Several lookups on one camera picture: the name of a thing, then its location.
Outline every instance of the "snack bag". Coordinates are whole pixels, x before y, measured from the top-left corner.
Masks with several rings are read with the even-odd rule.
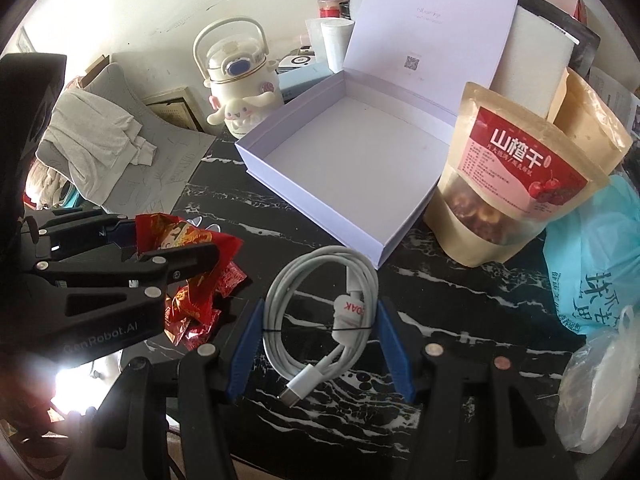
[[[606,174],[622,161],[633,143],[596,91],[571,69],[554,124]]]
[[[242,240],[198,229],[177,216],[154,213],[136,216],[136,242],[138,253],[204,242],[217,245],[220,252],[218,264],[210,271],[188,279],[187,285],[180,287],[173,298],[165,299],[164,326],[169,339],[175,345],[183,338],[199,342],[193,348],[206,342],[221,314],[213,308],[213,295],[220,279],[231,272],[232,279],[222,281],[223,293],[228,294],[230,286],[234,288],[246,277],[235,265],[228,270]],[[189,337],[191,332],[197,337]]]
[[[556,126],[470,82],[424,221],[460,264],[504,262],[608,183]]]

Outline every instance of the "blue plastic bag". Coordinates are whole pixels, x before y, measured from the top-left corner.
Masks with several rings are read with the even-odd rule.
[[[546,227],[543,250],[556,312],[578,334],[618,325],[640,300],[640,199],[626,180],[611,184]]]

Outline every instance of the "dried hawthorn bag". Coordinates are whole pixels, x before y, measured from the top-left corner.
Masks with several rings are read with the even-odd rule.
[[[457,262],[504,262],[608,183],[556,126],[467,83],[424,221]]]
[[[596,91],[571,69],[554,124],[606,174],[622,161],[633,143]]]

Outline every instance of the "cartoon dog figurine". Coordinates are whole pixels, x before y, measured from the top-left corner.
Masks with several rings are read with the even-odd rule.
[[[223,121],[231,121],[234,128],[249,126],[259,123],[263,117],[257,114],[257,108],[263,108],[276,100],[273,92],[264,92],[257,96],[233,98],[221,105],[218,110],[207,117],[209,124],[222,124]]]

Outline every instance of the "glass jar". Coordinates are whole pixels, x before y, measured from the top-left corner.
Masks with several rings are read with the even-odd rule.
[[[318,0],[321,18],[340,18],[340,3],[346,0]]]

